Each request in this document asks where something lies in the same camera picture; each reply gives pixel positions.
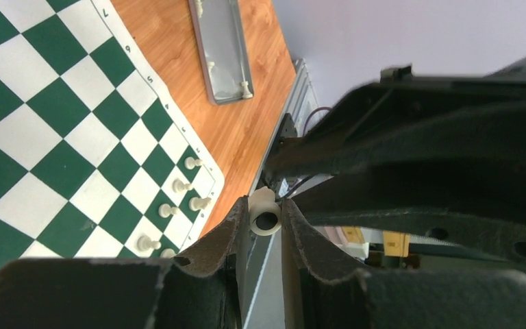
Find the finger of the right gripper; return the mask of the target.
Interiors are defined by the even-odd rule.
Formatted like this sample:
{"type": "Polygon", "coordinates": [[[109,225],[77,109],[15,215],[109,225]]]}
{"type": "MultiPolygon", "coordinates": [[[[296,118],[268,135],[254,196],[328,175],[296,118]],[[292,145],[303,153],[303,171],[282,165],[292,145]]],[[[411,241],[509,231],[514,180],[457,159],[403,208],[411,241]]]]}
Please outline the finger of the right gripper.
{"type": "Polygon", "coordinates": [[[526,267],[526,167],[407,163],[337,175],[294,197],[315,226],[429,236],[526,267]]]}
{"type": "Polygon", "coordinates": [[[526,57],[485,76],[415,75],[391,67],[349,91],[264,166],[289,177],[431,160],[526,162],[526,57]]]}

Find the green white chess mat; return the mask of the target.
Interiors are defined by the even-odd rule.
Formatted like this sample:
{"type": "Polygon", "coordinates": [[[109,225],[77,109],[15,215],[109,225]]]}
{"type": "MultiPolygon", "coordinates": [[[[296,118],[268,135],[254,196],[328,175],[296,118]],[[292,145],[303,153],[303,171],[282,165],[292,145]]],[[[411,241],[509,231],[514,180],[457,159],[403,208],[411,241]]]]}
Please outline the green white chess mat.
{"type": "Polygon", "coordinates": [[[0,1],[0,268],[180,252],[223,185],[112,2],[0,1]],[[187,170],[189,156],[203,165],[187,170]],[[175,193],[176,178],[194,188],[175,193]],[[191,197],[212,202],[193,212],[191,197]],[[162,204],[181,212],[162,218],[162,204]],[[161,248],[137,250],[143,234],[161,248]]]}

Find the white chess bishop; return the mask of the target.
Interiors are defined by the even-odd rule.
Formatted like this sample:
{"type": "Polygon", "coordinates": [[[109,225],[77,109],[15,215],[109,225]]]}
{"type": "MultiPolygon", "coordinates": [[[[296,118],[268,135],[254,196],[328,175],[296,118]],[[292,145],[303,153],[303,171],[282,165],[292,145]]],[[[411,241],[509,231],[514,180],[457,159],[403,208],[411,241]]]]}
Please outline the white chess bishop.
{"type": "Polygon", "coordinates": [[[171,249],[171,248],[163,249],[163,250],[160,252],[160,258],[168,258],[168,259],[171,259],[171,258],[176,257],[176,255],[177,255],[177,252],[176,252],[174,249],[171,249]]]}

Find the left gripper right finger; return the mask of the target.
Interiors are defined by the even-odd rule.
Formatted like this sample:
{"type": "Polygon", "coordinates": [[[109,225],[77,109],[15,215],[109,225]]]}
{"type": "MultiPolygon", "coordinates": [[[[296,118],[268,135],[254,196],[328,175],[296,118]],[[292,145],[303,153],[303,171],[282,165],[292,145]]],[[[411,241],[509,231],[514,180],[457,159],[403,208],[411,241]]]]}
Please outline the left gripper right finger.
{"type": "Polygon", "coordinates": [[[281,221],[287,328],[526,328],[519,271],[373,269],[317,232],[289,199],[281,221]]]}

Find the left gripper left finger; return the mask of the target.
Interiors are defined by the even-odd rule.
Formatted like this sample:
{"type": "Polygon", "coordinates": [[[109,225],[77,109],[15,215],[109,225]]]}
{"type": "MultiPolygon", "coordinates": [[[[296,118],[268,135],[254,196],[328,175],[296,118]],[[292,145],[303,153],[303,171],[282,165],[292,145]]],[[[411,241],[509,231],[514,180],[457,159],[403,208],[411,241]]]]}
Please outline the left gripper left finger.
{"type": "Polygon", "coordinates": [[[172,258],[22,258],[0,269],[0,328],[240,328],[249,205],[172,258]]]}

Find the white chess rook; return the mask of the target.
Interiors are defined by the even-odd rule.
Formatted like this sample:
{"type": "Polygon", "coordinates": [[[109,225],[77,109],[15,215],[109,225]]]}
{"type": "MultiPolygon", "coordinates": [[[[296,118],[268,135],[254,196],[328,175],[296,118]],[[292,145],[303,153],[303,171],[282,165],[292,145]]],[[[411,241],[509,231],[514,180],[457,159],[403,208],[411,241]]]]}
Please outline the white chess rook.
{"type": "Polygon", "coordinates": [[[281,207],[269,187],[255,190],[248,197],[249,227],[258,236],[270,236],[281,228],[281,207]]]}

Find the white chess knight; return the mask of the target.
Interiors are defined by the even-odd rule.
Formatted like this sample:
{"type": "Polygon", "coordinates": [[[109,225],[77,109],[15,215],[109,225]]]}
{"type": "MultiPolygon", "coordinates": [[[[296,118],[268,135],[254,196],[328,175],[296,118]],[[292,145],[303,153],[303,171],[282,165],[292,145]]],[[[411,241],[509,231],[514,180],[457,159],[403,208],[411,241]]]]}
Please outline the white chess knight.
{"type": "Polygon", "coordinates": [[[197,212],[208,208],[211,202],[212,199],[210,197],[191,197],[188,202],[188,207],[191,211],[197,212]]]}

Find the white pawn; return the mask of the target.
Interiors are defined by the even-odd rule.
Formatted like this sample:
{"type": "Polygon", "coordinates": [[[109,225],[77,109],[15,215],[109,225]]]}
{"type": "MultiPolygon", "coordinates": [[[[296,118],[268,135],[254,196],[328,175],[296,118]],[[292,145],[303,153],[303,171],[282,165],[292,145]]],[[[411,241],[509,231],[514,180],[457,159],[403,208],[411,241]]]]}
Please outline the white pawn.
{"type": "Polygon", "coordinates": [[[191,183],[185,183],[178,178],[174,179],[172,183],[172,190],[175,193],[186,193],[187,191],[191,191],[193,188],[194,187],[191,183]]]}
{"type": "Polygon", "coordinates": [[[154,250],[160,249],[161,246],[162,244],[160,241],[155,241],[145,234],[140,236],[136,242],[136,248],[140,252],[152,252],[154,250]]]}
{"type": "Polygon", "coordinates": [[[200,158],[193,158],[192,156],[187,157],[184,160],[184,166],[187,170],[193,170],[194,168],[201,167],[203,160],[200,158]]]}
{"type": "Polygon", "coordinates": [[[171,206],[170,204],[162,204],[158,208],[158,214],[162,218],[168,218],[170,216],[178,215],[181,210],[176,206],[171,206]]]}

